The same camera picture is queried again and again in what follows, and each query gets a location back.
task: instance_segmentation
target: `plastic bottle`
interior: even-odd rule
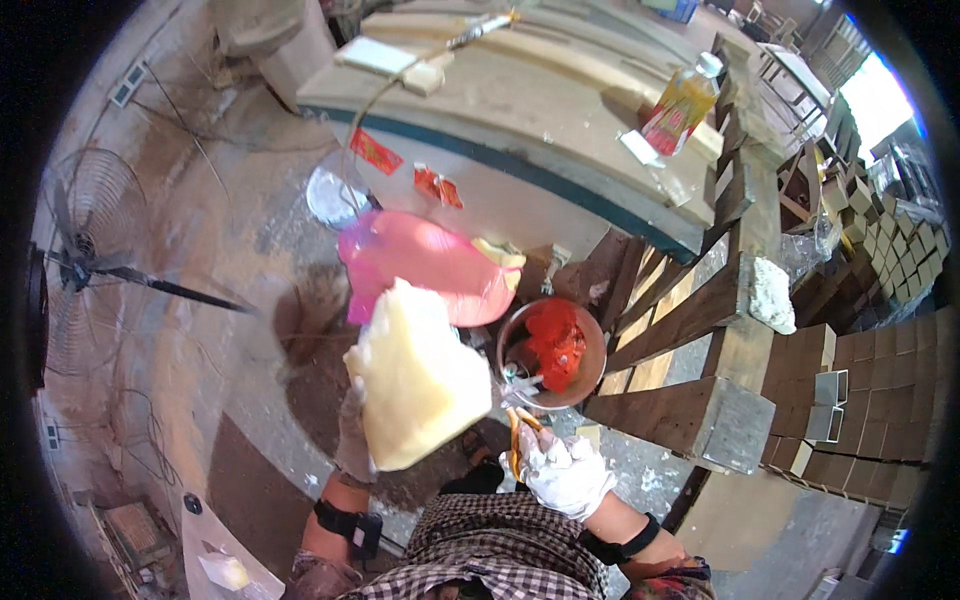
[[[692,67],[678,70],[667,84],[643,129],[643,137],[664,156],[673,156],[704,120],[720,95],[716,77],[723,63],[701,53]]]

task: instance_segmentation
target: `scissors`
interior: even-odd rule
[[[514,472],[514,477],[520,483],[520,424],[527,423],[537,433],[541,432],[543,425],[523,408],[517,406],[507,407],[507,417],[510,419],[510,470]]]

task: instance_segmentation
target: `checkered shirt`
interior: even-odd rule
[[[603,599],[607,568],[577,542],[582,531],[527,492],[438,496],[407,544],[407,566],[341,598],[421,598],[435,586],[478,579],[494,600]]]

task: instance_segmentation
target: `bottle cap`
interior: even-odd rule
[[[697,66],[703,70],[707,77],[716,77],[723,70],[723,62],[709,52],[701,52],[697,57]]]

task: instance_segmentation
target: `blue stripe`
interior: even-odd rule
[[[356,112],[342,108],[324,108],[315,106],[300,106],[300,109],[315,117],[322,113],[331,121],[352,123]],[[524,156],[507,154],[482,144],[477,144],[454,135],[436,130],[427,129],[420,125],[405,123],[387,117],[368,114],[363,119],[364,126],[386,133],[393,133],[402,137],[417,140],[418,142],[434,146],[476,160],[497,171],[501,171],[519,180],[533,183],[557,196],[589,210],[598,217],[609,221],[631,235],[640,235],[647,239],[659,251],[669,255],[681,264],[687,264],[696,254],[682,246],[663,231],[651,226],[623,206],[614,204],[603,196],[586,189],[583,185],[574,183],[556,173],[552,173],[535,164],[527,162]]]

